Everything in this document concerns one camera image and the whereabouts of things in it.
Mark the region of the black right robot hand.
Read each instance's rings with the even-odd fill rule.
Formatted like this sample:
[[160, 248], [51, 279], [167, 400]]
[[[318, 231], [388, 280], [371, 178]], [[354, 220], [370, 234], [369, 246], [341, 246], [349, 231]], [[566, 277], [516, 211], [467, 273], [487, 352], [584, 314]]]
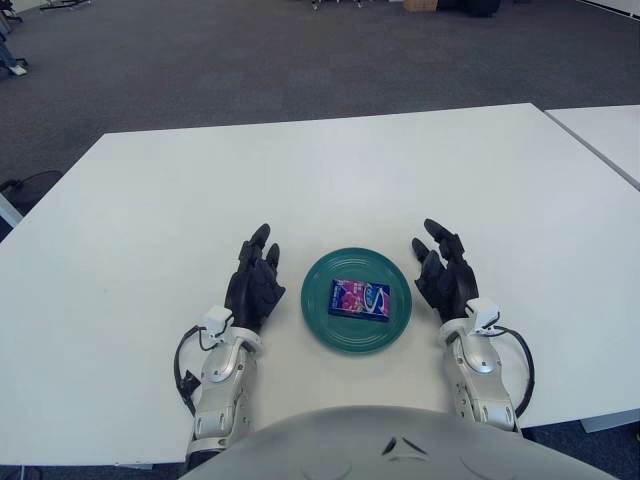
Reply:
[[414, 283], [442, 323], [465, 318], [467, 302], [478, 298], [479, 292], [460, 237], [433, 219], [427, 218], [424, 227], [439, 251], [429, 249], [419, 238], [412, 239], [412, 249], [421, 265]]

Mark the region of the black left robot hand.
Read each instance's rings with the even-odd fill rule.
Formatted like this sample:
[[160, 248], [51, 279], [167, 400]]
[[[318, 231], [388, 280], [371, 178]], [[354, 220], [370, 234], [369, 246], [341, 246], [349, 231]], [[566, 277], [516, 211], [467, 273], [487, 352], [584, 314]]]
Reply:
[[233, 314], [234, 326], [256, 334], [286, 291], [277, 281], [279, 245], [273, 243], [267, 253], [263, 252], [270, 231], [270, 226], [264, 223], [243, 242], [224, 303]]

